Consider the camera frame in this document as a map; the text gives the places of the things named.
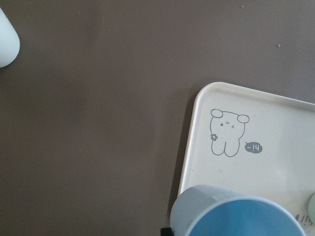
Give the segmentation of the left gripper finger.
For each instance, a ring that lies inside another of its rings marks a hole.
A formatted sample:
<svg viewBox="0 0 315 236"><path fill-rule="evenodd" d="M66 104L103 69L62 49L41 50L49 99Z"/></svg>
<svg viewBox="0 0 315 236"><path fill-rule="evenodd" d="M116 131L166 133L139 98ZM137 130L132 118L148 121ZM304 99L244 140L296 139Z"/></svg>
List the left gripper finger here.
<svg viewBox="0 0 315 236"><path fill-rule="evenodd" d="M161 228L160 236L174 236L172 228Z"/></svg>

